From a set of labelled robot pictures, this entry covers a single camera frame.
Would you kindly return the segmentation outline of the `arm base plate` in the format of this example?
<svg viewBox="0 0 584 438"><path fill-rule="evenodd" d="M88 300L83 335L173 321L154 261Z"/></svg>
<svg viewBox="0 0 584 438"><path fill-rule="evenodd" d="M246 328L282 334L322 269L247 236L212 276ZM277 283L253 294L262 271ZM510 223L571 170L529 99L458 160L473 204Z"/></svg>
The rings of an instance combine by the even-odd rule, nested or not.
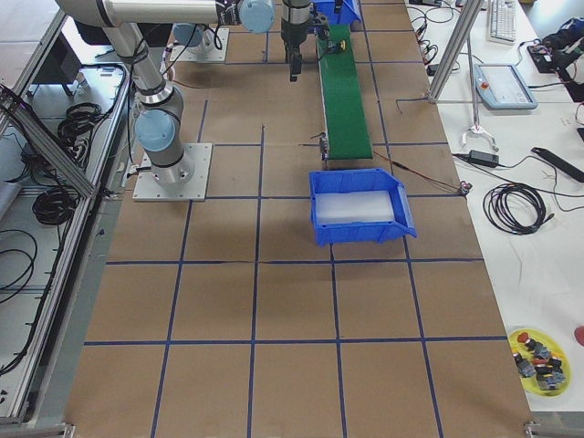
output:
<svg viewBox="0 0 584 438"><path fill-rule="evenodd" d="M133 200L138 202L178 202L192 200L204 202L212 160L211 143L184 143L182 160L171 168L151 165L144 153L142 167L133 190Z"/></svg>
<svg viewBox="0 0 584 438"><path fill-rule="evenodd" d="M175 38L170 61L188 61L195 63L224 63L228 46L228 28L204 28L198 26L190 46L185 48L183 42L187 42L190 37L188 25L184 30L179 31L179 36Z"/></svg>

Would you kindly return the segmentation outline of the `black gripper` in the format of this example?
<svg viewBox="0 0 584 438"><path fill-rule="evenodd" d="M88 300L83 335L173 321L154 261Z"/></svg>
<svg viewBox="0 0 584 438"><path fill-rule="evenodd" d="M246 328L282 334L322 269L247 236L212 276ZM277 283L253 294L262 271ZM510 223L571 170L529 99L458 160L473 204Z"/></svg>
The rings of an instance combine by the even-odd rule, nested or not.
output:
<svg viewBox="0 0 584 438"><path fill-rule="evenodd" d="M334 12L339 13L342 0L335 0ZM321 39L329 37L329 20L317 11L312 1L284 0L281 14L280 35L286 49L286 60L289 66L289 81L296 82L302 73L301 45L309 34L316 34Z"/></svg>

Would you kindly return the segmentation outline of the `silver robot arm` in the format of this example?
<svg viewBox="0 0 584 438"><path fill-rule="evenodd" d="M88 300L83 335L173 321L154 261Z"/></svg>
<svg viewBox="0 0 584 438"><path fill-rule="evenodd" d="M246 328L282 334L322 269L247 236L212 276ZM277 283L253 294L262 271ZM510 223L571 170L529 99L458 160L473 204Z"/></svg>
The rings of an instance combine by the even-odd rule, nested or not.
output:
<svg viewBox="0 0 584 438"><path fill-rule="evenodd" d="M259 34L276 18L271 1L61 1L59 7L80 23L101 28L118 58L131 70L144 105L134 131L160 185L185 183L195 170L179 133L183 98L149 54L139 25L192 24L243 26Z"/></svg>
<svg viewBox="0 0 584 438"><path fill-rule="evenodd" d="M244 26L251 33L266 33L276 19L273 1L215 1L218 26ZM318 11L313 1L283 1L280 36L286 49L297 50L308 34L329 35L329 18ZM197 47L205 33L212 29L204 24L177 23L172 32L176 41L185 47Z"/></svg>

